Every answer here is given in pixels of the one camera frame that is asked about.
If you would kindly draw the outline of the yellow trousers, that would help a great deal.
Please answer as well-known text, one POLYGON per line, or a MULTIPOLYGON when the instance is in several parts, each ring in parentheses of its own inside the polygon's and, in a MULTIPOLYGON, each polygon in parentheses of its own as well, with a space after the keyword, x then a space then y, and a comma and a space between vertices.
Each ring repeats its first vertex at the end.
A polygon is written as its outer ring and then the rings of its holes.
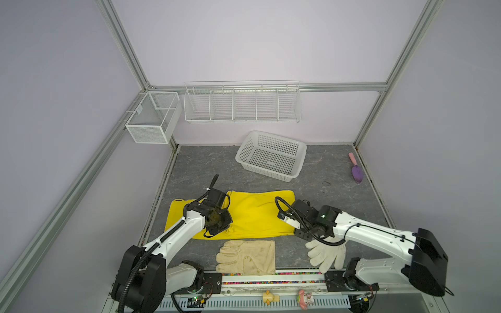
POLYGON ((275 198, 280 197, 289 204, 296 200, 291 190, 249 193, 230 191, 225 199, 233 223, 222 233, 211 237, 215 240, 262 239, 292 236, 294 227, 278 218, 279 210, 275 198))

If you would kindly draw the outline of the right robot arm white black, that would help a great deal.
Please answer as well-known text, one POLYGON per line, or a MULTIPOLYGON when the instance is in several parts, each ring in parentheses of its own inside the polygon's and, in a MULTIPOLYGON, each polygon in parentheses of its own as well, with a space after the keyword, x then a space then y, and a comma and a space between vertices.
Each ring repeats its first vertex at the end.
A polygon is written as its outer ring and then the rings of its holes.
POLYGON ((410 284, 420 292, 442 297, 446 286, 448 256, 432 232, 420 228, 409 232, 386 228, 354 217, 331 206, 320 210, 295 201, 288 215, 297 221, 296 229, 307 233, 312 266, 321 273, 330 268, 343 270, 349 290, 366 290, 380 283, 410 284), (386 254, 386 258, 352 258, 343 265, 346 244, 355 242, 386 254))

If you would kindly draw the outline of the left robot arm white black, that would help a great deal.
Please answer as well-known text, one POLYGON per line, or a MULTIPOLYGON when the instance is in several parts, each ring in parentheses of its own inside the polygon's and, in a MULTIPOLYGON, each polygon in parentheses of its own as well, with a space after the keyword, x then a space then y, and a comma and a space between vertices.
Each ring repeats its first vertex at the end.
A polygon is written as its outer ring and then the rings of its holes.
POLYGON ((187 261, 176 267, 168 265, 197 233, 205 231, 214 237, 229 228, 232 217, 224 204, 227 201, 228 197, 223 196, 218 200, 191 202, 185 206, 180 220, 158 238, 127 249, 112 288, 118 312, 127 307, 133 312, 155 312, 167 294, 203 289, 201 265, 187 261))

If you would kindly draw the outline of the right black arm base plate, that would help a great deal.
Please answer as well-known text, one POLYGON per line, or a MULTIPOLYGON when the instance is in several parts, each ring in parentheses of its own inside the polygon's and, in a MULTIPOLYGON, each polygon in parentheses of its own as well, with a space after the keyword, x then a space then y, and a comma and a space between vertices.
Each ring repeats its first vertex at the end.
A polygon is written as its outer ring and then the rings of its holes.
POLYGON ((329 292, 378 292, 378 283, 367 284, 348 271, 333 270, 324 274, 329 292))

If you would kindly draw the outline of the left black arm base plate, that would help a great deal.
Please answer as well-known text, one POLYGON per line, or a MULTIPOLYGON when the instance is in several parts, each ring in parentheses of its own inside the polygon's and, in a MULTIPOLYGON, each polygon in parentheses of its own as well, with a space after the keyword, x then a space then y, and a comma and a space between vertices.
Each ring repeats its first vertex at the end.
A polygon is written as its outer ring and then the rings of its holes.
POLYGON ((223 275, 220 273, 204 273, 192 286, 185 289, 186 294, 220 294, 223 287, 223 275))

